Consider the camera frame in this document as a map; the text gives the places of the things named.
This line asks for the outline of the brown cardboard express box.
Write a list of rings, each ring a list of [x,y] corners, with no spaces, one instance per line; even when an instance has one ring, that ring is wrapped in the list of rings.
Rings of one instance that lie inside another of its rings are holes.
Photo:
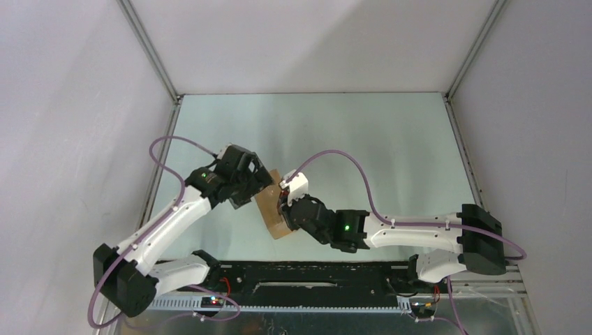
[[[272,185],[261,190],[255,196],[255,200],[268,232],[273,239],[280,239],[293,231],[288,227],[286,220],[280,215],[277,207],[281,193],[279,187],[281,175],[276,169],[271,170],[269,173],[273,179]]]

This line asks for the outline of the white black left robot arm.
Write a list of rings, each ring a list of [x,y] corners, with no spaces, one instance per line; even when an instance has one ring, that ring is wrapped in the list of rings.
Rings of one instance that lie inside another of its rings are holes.
[[[93,254],[93,301],[103,295],[124,315],[135,317],[155,298],[199,285],[213,290],[221,281],[219,262],[205,251],[161,263],[162,254],[191,225],[217,205],[234,208],[248,204],[274,183],[258,155],[235,144],[227,145],[212,164],[199,167],[181,180],[177,197],[145,226],[117,246],[100,245]]]

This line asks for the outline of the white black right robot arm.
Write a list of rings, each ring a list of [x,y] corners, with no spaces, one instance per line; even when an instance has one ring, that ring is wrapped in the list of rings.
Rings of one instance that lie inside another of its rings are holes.
[[[388,246],[427,248],[409,259],[406,282],[423,292],[463,271],[485,276],[506,273],[501,223],[476,204],[438,216],[389,217],[365,210],[333,211],[310,195],[282,195],[278,212],[290,230],[302,229],[317,242],[344,253]]]

